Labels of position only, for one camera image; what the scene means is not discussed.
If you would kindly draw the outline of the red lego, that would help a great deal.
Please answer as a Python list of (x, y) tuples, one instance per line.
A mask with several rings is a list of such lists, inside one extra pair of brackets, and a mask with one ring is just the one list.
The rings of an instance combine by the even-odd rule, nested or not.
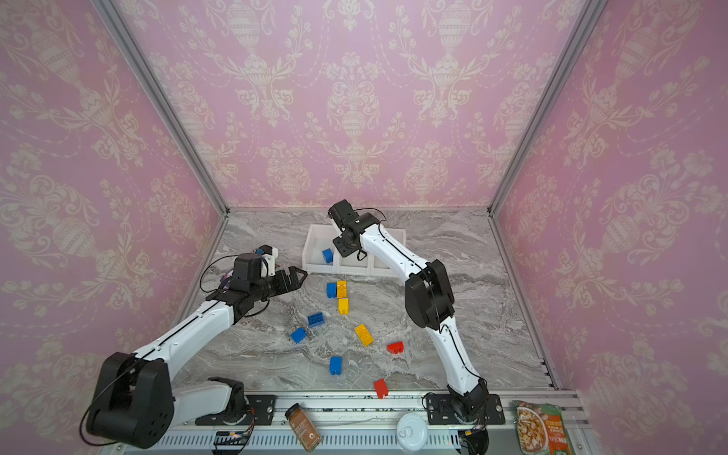
[(405, 346), (402, 341), (394, 342), (387, 345), (387, 351), (393, 355), (403, 354), (404, 350)]

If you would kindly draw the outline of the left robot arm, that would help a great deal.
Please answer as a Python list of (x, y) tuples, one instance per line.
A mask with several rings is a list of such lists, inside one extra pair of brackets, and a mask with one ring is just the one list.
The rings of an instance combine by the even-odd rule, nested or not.
[(206, 294), (201, 305), (165, 334), (131, 353), (116, 352), (102, 367), (79, 436), (98, 447), (125, 444), (153, 447), (170, 428), (199, 418), (236, 425), (253, 418), (242, 382), (210, 377), (174, 388), (176, 375), (217, 336), (255, 315), (256, 303), (269, 305), (297, 291), (308, 274), (299, 267), (278, 269), (276, 248), (261, 246), (235, 256), (231, 272)]

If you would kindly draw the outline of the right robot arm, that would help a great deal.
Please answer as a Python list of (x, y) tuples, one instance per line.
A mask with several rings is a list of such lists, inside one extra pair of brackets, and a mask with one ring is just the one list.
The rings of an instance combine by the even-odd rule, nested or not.
[(435, 347), (458, 418), (466, 423), (484, 419), (490, 396), (487, 381), (471, 362), (460, 337), (445, 265), (413, 253), (388, 233), (382, 220), (369, 212), (357, 212), (346, 200), (332, 206), (328, 216), (339, 230), (333, 245), (341, 257), (366, 253), (401, 280), (406, 312), (416, 326), (426, 330)]

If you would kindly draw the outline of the blue lego beside yellow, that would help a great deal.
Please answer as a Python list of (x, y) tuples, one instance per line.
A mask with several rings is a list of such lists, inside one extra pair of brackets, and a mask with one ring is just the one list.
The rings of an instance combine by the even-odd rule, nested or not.
[(337, 297), (337, 284), (335, 282), (328, 282), (326, 284), (326, 296), (328, 299), (335, 299)]

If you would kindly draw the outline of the blue studded lego centre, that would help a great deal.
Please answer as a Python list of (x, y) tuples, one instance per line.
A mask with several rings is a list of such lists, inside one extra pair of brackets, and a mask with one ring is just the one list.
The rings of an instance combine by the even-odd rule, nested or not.
[(310, 328), (319, 327), (325, 322), (325, 316), (322, 312), (315, 313), (307, 317), (308, 326)]

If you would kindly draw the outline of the yellow long lego upright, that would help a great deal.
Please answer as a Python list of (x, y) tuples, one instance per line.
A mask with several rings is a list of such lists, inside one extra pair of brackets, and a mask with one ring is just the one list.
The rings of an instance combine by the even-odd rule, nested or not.
[(348, 284), (346, 281), (337, 282), (337, 298), (347, 299), (348, 298)]

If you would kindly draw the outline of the yellow square lego centre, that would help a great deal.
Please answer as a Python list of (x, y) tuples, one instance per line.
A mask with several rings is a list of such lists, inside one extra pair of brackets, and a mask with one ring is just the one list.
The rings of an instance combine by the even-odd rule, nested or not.
[(339, 305), (337, 306), (339, 309), (339, 314), (341, 315), (348, 315), (350, 312), (350, 303), (347, 298), (339, 299)]

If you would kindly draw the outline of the purple snack bag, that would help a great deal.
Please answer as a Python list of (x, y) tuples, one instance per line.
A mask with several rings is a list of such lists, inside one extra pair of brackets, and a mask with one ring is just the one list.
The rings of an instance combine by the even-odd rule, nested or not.
[(224, 276), (220, 279), (219, 287), (221, 289), (228, 289), (229, 288), (229, 282), (231, 281), (231, 277), (233, 275), (233, 270), (229, 270)]

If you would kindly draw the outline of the yellow long lego lower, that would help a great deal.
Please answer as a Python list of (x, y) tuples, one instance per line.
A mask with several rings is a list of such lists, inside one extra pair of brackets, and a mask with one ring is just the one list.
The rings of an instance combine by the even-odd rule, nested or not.
[(373, 336), (365, 324), (356, 326), (355, 332), (363, 346), (370, 346), (373, 344)]

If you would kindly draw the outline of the blue lego bottom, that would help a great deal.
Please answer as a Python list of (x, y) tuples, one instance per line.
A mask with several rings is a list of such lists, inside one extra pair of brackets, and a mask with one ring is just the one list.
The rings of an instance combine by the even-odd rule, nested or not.
[(331, 375), (341, 375), (342, 358), (340, 356), (332, 356), (329, 363), (329, 372)]

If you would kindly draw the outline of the red lego table edge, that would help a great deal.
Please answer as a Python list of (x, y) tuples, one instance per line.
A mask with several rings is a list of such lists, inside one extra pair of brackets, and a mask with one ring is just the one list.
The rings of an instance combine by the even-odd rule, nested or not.
[(379, 399), (383, 399), (389, 395), (389, 388), (385, 379), (379, 379), (373, 383), (375, 393)]

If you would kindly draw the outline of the brown spice jar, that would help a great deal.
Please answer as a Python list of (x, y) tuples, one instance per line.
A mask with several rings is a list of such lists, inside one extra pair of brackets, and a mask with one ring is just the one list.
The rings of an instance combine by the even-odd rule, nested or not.
[(318, 447), (322, 441), (322, 436), (320, 436), (314, 423), (307, 416), (300, 403), (293, 404), (286, 411), (284, 417), (296, 438), (307, 452), (312, 452)]

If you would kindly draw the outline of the small circuit board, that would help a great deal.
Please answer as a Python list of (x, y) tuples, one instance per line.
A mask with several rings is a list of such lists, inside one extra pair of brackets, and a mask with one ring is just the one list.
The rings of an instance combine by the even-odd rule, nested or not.
[(213, 446), (218, 447), (244, 447), (248, 444), (249, 432), (218, 431), (213, 440)]

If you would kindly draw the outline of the white round lid cup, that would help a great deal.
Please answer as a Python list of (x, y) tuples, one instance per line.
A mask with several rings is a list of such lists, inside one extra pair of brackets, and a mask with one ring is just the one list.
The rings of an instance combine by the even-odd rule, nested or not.
[(416, 413), (405, 414), (397, 422), (396, 441), (405, 453), (421, 451), (428, 441), (428, 423)]

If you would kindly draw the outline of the green noodle packet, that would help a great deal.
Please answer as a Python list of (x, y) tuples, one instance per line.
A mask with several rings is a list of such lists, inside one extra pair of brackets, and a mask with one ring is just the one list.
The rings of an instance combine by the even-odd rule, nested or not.
[(574, 454), (561, 407), (516, 401), (514, 410), (517, 415), (516, 429), (522, 454)]

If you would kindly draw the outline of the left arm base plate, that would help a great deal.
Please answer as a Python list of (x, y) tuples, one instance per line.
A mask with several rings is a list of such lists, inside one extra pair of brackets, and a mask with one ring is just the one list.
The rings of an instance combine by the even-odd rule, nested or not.
[(195, 420), (197, 426), (243, 426), (254, 423), (256, 427), (268, 427), (275, 416), (277, 396), (254, 394), (236, 399), (225, 411), (208, 414)]

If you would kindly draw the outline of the aluminium front rail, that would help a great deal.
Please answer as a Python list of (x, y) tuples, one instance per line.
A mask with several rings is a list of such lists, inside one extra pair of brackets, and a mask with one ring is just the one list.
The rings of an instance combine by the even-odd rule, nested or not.
[[(575, 392), (551, 390), (497, 390), (504, 406), (504, 425), (431, 425), (422, 405), (426, 391), (391, 391), (379, 399), (373, 391), (275, 392), (275, 416), (268, 427), (197, 426), (188, 421), (172, 428), (151, 449), (151, 454), (303, 454), (305, 449), (288, 425), (284, 413), (300, 403), (322, 441), (317, 454), (401, 454), (396, 426), (407, 413), (428, 423), (424, 454), (466, 454), (474, 449), (476, 430), (486, 430), (490, 454), (518, 454), (516, 401), (561, 407), (565, 428), (576, 454), (598, 454), (595, 433)], [(244, 447), (213, 446), (218, 431), (249, 432)]]

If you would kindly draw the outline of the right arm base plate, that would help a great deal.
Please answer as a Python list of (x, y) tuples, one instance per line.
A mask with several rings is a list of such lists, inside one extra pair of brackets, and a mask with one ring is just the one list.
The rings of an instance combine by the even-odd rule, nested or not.
[(422, 405), (431, 425), (504, 425), (506, 418), (500, 396), (491, 394), (479, 409), (470, 409), (450, 394), (428, 392)]

